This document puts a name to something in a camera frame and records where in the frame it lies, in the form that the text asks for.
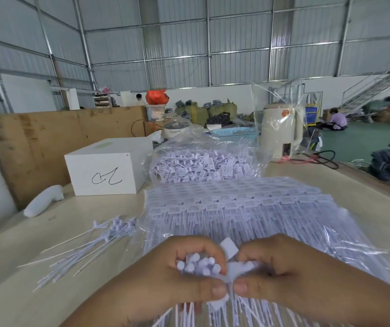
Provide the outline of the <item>blue plastic basket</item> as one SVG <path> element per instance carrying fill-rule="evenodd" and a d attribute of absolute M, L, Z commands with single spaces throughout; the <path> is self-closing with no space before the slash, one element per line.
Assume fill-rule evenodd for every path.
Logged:
<path fill-rule="evenodd" d="M 254 127 L 232 127 L 209 131 L 210 135 L 219 142 L 253 142 L 258 139 Z"/>

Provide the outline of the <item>clear plastic container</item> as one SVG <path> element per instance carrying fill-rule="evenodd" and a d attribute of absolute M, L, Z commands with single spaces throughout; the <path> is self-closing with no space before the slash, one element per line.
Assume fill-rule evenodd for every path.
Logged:
<path fill-rule="evenodd" d="M 146 109 L 149 121 L 157 122 L 164 120 L 166 104 L 147 104 Z"/>

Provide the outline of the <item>person's right hand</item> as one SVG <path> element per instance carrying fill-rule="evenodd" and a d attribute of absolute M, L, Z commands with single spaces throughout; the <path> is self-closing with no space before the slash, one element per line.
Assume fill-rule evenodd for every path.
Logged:
<path fill-rule="evenodd" d="M 274 280 L 273 298 L 254 298 L 277 303 L 307 318 L 313 319 L 321 307 L 320 280 L 330 270 L 349 267 L 284 234 L 245 242 L 238 253 L 241 262 L 254 261 L 260 267 L 244 276 L 269 276 Z"/>

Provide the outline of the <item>person's left forearm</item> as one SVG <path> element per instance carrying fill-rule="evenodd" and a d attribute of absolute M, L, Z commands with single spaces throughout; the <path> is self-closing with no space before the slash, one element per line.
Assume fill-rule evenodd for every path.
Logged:
<path fill-rule="evenodd" d="M 130 327 L 158 318 L 178 303 L 157 280 L 109 282 L 59 327 Z"/>

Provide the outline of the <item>black handbag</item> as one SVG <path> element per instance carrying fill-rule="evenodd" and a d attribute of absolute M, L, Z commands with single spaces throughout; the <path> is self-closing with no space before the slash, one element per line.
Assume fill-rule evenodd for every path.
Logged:
<path fill-rule="evenodd" d="M 220 125 L 221 127 L 225 127 L 232 124 L 233 121 L 230 118 L 230 113 L 223 111 L 218 115 L 213 115 L 210 118 L 208 118 L 205 123 L 205 127 L 213 126 L 213 125 Z"/>

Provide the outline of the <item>metal staircase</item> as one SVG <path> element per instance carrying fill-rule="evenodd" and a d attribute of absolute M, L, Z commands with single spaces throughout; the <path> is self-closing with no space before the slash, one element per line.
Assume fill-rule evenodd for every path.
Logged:
<path fill-rule="evenodd" d="M 356 113 L 364 104 L 390 88 L 390 65 L 387 71 L 376 71 L 355 83 L 342 94 L 340 112 Z"/>

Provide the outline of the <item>bundle of white plastic ties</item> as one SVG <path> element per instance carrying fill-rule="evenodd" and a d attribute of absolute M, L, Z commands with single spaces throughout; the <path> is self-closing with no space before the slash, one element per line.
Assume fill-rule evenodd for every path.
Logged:
<path fill-rule="evenodd" d="M 232 281 L 232 264 L 227 264 L 227 274 L 221 275 L 221 266 L 214 261 L 213 257 L 200 258 L 200 255 L 192 254 L 188 255 L 186 261 L 177 261 L 177 269 L 182 273 L 193 274 L 197 276 L 211 276 L 220 280 L 223 280 L 226 284 L 230 284 Z M 219 312 L 221 309 L 225 308 L 227 301 L 230 299 L 229 293 L 225 295 L 220 300 L 210 301 L 207 303 L 208 309 L 212 313 Z M 174 311 L 175 323 L 179 327 L 179 311 L 178 305 L 175 305 L 174 308 L 169 308 L 165 313 L 163 313 L 151 327 L 164 327 L 165 318 L 169 313 Z"/>

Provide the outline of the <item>brown cardboard box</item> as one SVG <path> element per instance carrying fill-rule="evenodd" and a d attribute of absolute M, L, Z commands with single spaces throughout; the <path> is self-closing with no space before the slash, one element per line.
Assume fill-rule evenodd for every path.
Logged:
<path fill-rule="evenodd" d="M 145 136 L 149 136 L 156 131 L 162 130 L 164 124 L 164 121 L 144 121 L 143 125 L 145 130 Z"/>

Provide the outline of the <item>loose pile of white ties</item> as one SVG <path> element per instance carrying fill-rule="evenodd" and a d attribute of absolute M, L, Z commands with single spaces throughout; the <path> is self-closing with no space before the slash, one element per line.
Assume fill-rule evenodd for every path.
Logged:
<path fill-rule="evenodd" d="M 94 221 L 91 229 L 73 236 L 63 242 L 44 249 L 32 262 L 18 265 L 18 269 L 49 263 L 49 271 L 36 282 L 35 290 L 59 281 L 72 269 L 78 268 L 74 276 L 100 257 L 120 240 L 131 237 L 137 229 L 136 217 L 123 218 L 121 215 L 107 221 Z"/>

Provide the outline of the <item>clear bag of white tags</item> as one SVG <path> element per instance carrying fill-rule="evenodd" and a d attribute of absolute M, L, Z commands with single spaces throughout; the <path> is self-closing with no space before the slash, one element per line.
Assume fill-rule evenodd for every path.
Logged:
<path fill-rule="evenodd" d="M 188 130 L 163 142 L 145 157 L 142 169 L 154 185 L 261 177 L 273 158 L 255 138 L 216 136 Z"/>

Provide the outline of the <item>white cardboard box with scribble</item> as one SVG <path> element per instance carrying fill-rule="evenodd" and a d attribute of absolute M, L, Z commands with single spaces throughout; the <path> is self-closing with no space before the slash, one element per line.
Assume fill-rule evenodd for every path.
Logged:
<path fill-rule="evenodd" d="M 104 139 L 66 154 L 75 195 L 136 194 L 147 179 L 143 163 L 152 151 L 148 136 Z"/>

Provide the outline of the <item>beige electric kettle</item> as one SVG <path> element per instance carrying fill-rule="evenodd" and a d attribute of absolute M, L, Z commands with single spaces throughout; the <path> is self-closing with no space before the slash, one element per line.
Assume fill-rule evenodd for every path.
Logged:
<path fill-rule="evenodd" d="M 272 153 L 273 159 L 290 159 L 304 138 L 305 109 L 301 104 L 268 104 L 263 109 L 260 147 Z"/>

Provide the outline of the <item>single white seal tie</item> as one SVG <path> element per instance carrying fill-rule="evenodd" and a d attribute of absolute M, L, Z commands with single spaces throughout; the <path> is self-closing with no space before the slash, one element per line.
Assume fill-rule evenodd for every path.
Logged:
<path fill-rule="evenodd" d="M 218 276 L 219 279 L 225 282 L 226 285 L 232 285 L 233 282 L 240 276 L 245 275 L 253 270 L 259 268 L 258 262 L 248 261 L 248 262 L 235 262 L 231 259 L 237 255 L 239 249 L 231 240 L 231 238 L 225 238 L 221 243 L 220 247 L 225 253 L 225 258 L 227 259 L 226 275 L 221 275 L 220 272 L 216 273 L 215 276 Z"/>

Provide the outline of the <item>green sack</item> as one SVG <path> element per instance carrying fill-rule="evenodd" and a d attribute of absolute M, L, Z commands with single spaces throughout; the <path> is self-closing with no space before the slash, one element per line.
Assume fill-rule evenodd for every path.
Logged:
<path fill-rule="evenodd" d="M 234 102 L 231 102 L 230 99 L 227 99 L 226 102 L 213 100 L 211 106 L 208 108 L 209 115 L 212 117 L 223 112 L 229 113 L 230 119 L 233 120 L 237 117 L 237 105 Z"/>
<path fill-rule="evenodd" d="M 207 120 L 210 118 L 208 109 L 199 107 L 197 102 L 192 102 L 191 105 L 183 105 L 175 109 L 175 113 L 183 117 L 183 113 L 186 112 L 189 119 L 193 124 L 204 126 Z"/>

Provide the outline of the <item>white rice cooker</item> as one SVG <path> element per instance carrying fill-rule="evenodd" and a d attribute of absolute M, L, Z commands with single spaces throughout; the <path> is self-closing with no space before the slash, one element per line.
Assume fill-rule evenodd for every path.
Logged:
<path fill-rule="evenodd" d="M 163 138 L 169 140 L 191 128 L 191 122 L 185 120 L 170 120 L 162 126 Z"/>

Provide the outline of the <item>person's left hand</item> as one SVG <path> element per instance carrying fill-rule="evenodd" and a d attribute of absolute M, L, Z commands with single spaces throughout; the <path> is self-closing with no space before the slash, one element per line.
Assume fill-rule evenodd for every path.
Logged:
<path fill-rule="evenodd" d="M 221 272 L 226 272 L 225 253 L 218 244 L 208 237 L 171 236 L 116 275 L 112 281 L 157 280 L 161 285 L 165 285 L 165 290 L 170 291 L 171 297 L 178 304 L 210 302 L 181 300 L 181 277 L 196 275 L 182 274 L 177 270 L 176 261 L 183 260 L 187 254 L 191 253 L 207 253 L 221 266 Z"/>

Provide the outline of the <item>stack of tie sheets in wrap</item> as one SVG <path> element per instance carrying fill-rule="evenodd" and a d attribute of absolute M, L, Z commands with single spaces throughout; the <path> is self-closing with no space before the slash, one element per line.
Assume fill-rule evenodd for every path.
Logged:
<path fill-rule="evenodd" d="M 390 284 L 390 252 L 373 246 L 349 211 L 318 187 L 257 177 L 162 184 L 144 194 L 142 254 L 173 235 L 240 246 L 282 233 Z"/>

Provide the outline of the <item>person's right forearm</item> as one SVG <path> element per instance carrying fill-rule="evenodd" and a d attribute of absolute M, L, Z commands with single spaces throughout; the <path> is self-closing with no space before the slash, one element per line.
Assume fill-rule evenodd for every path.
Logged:
<path fill-rule="evenodd" d="M 390 285 L 352 267 L 330 270 L 324 277 L 321 307 L 313 318 L 354 327 L 390 327 Z"/>

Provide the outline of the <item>brown plywood board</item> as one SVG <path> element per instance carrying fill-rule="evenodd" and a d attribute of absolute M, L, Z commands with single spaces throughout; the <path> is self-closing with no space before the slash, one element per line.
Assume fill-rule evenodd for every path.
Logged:
<path fill-rule="evenodd" d="M 145 137 L 145 106 L 0 114 L 0 170 L 17 209 L 65 186 L 64 156 L 107 138 Z"/>

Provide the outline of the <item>blue plastic crate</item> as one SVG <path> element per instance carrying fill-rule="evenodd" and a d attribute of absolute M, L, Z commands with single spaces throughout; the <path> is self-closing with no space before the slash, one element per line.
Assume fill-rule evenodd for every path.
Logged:
<path fill-rule="evenodd" d="M 317 104 L 307 104 L 305 106 L 307 126 L 315 126 L 319 117 L 320 106 Z"/>

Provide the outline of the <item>red plastic bag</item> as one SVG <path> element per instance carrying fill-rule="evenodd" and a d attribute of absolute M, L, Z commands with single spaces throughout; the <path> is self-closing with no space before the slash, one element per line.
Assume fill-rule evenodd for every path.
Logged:
<path fill-rule="evenodd" d="M 169 102 L 169 96 L 166 89 L 148 90 L 145 99 L 149 105 L 166 105 Z"/>

